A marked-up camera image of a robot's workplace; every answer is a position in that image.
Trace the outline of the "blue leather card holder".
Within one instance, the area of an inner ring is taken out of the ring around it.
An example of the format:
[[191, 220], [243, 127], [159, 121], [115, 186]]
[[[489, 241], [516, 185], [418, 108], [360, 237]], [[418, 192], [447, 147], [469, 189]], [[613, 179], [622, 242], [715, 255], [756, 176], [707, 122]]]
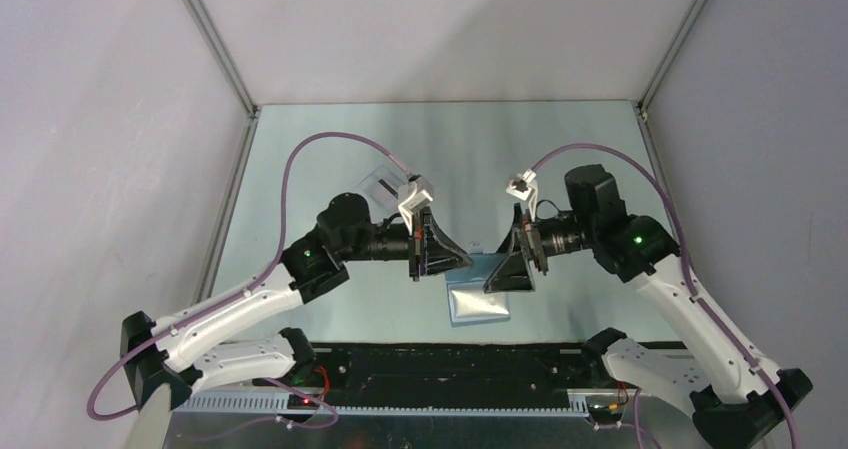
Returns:
[[503, 259], [501, 254], [472, 254], [470, 267], [445, 273], [452, 327], [507, 322], [511, 319], [506, 293], [488, 294], [484, 285]]

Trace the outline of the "clear plastic card box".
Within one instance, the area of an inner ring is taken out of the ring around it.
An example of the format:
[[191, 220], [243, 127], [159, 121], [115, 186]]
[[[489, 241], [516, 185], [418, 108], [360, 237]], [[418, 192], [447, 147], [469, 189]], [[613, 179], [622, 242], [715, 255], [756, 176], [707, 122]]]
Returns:
[[358, 183], [356, 191], [374, 205], [393, 212], [397, 209], [399, 189], [405, 183], [406, 179], [399, 173], [380, 165]]

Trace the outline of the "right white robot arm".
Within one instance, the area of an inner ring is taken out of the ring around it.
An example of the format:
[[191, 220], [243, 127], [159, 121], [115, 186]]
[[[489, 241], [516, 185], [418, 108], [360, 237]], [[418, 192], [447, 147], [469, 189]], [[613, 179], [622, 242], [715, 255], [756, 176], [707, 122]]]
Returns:
[[713, 448], [750, 448], [785, 423], [811, 392], [806, 374], [756, 348], [696, 279], [682, 245], [654, 218], [627, 210], [603, 166], [572, 169], [564, 183], [570, 207], [546, 219], [537, 214], [533, 170], [508, 183], [517, 200], [514, 220], [485, 291], [530, 291], [532, 273], [546, 273], [551, 258], [588, 250], [660, 313], [691, 356], [682, 361], [653, 353], [608, 328], [583, 344], [588, 383], [606, 387], [617, 380], [647, 391], [687, 415]]

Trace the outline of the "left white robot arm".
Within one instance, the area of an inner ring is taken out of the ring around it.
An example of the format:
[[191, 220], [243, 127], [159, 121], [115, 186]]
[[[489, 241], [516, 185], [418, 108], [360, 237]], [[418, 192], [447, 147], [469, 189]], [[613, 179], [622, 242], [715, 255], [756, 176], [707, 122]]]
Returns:
[[302, 330], [284, 328], [255, 343], [233, 343], [231, 337], [341, 286], [349, 279], [349, 262], [401, 260], [414, 281], [472, 264], [430, 208], [415, 213], [410, 226], [392, 219], [377, 224], [363, 196], [336, 196], [270, 270], [176, 314], [153, 320], [138, 311], [124, 319], [121, 355], [136, 406], [142, 408], [162, 385], [170, 387], [177, 408], [196, 392], [245, 379], [308, 383], [316, 359]]

